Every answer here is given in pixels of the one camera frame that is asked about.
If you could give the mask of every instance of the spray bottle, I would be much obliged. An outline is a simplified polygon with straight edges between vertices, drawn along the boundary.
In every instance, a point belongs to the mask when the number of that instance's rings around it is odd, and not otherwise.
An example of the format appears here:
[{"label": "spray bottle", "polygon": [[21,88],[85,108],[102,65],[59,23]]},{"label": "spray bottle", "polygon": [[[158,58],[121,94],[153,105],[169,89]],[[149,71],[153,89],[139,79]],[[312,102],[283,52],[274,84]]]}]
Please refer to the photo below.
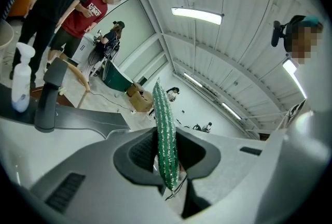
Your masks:
[{"label": "spray bottle", "polygon": [[35,49],[24,43],[17,43],[21,53],[21,63],[15,66],[11,88],[11,104],[15,110],[24,112],[30,100],[30,59],[35,55]]}]

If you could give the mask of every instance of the black pants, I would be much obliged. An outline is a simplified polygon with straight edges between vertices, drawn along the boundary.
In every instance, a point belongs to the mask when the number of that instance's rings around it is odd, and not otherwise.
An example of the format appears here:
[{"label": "black pants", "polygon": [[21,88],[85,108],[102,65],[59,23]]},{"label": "black pants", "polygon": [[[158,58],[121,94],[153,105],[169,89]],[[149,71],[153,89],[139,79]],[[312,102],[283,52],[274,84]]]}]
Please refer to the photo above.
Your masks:
[{"label": "black pants", "polygon": [[[31,58],[29,63],[29,66],[31,67],[31,82],[35,82],[36,80],[36,72],[39,69],[43,53],[54,34],[56,25],[57,24],[55,22],[31,11],[22,25],[21,36],[19,38],[20,43],[28,44],[31,37],[36,33],[36,38],[32,45],[36,53],[35,56]],[[12,62],[12,69],[20,63],[20,59],[21,54],[18,50],[16,50]]]}]

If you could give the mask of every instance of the gray plastic surface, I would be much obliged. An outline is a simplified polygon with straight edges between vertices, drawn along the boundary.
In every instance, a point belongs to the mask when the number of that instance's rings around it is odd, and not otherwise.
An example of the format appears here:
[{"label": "gray plastic surface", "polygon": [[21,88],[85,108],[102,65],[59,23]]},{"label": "gray plastic surface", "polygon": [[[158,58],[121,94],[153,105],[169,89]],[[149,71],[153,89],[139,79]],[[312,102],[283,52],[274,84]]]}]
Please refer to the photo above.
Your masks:
[{"label": "gray plastic surface", "polygon": [[[301,205],[329,163],[331,139],[323,125],[329,118],[327,113],[304,114],[287,134],[275,131],[266,142],[190,130],[217,146],[222,159],[209,177],[193,180],[197,195],[212,205],[186,220],[165,204],[156,187],[135,185],[114,167],[114,151],[149,130],[117,133],[79,150],[31,191],[45,200],[68,171],[86,175],[65,212],[80,223],[275,223]],[[240,152],[243,146],[262,153]]]}]

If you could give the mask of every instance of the cap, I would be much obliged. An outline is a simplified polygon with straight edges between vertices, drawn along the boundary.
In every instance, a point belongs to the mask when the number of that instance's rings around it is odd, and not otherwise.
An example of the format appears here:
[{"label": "cap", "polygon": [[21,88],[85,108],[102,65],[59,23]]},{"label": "cap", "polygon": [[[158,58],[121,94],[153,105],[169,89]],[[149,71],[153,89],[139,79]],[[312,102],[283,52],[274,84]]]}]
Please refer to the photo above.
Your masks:
[{"label": "cap", "polygon": [[125,28],[125,25],[124,25],[124,23],[123,23],[122,21],[117,21],[116,23],[119,24],[119,26],[120,26],[122,29]]}]

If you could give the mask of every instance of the ceiling light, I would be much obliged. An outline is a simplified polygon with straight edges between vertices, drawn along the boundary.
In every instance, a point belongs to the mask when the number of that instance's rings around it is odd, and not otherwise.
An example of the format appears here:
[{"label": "ceiling light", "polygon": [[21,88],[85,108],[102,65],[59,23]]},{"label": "ceiling light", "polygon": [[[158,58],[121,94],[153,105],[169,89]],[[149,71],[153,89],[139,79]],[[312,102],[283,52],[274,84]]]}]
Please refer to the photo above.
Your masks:
[{"label": "ceiling light", "polygon": [[199,85],[200,87],[202,87],[202,84],[197,82],[196,80],[194,80],[191,76],[189,76],[187,73],[184,73],[184,75],[189,78],[192,82],[196,83],[197,85]]},{"label": "ceiling light", "polygon": [[235,111],[233,111],[226,103],[222,103],[222,105],[226,108],[226,109],[228,109],[229,110],[229,112],[231,113],[231,114],[233,114],[237,119],[239,119],[239,120],[241,120],[241,117],[240,116],[238,116],[236,113],[235,113]]},{"label": "ceiling light", "polygon": [[291,59],[287,59],[285,62],[283,62],[282,66],[289,73],[291,78],[294,80],[295,84],[298,86],[298,88],[302,92],[303,97],[305,97],[305,99],[306,99],[307,95],[306,95],[305,91],[303,90],[303,88],[301,87],[300,82],[297,80],[296,76],[294,75],[294,73],[297,69],[295,64],[291,61]]},{"label": "ceiling light", "polygon": [[222,23],[222,15],[215,14],[203,10],[196,10],[190,8],[176,8],[172,7],[172,13],[175,16],[184,16],[194,19],[201,19],[205,21],[212,22],[214,24],[220,25]]}]

